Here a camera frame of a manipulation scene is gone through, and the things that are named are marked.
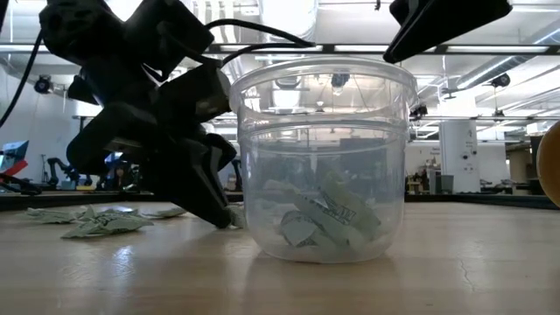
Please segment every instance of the wooden table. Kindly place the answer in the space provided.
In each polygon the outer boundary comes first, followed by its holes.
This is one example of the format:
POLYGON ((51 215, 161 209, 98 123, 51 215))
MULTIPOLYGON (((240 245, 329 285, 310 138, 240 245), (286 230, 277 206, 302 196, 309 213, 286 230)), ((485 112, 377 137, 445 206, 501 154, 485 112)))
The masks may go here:
POLYGON ((69 226, 13 214, 0 213, 0 314, 560 312, 555 211, 407 204, 387 254, 347 265, 270 258, 245 231, 192 217, 67 241, 69 226))

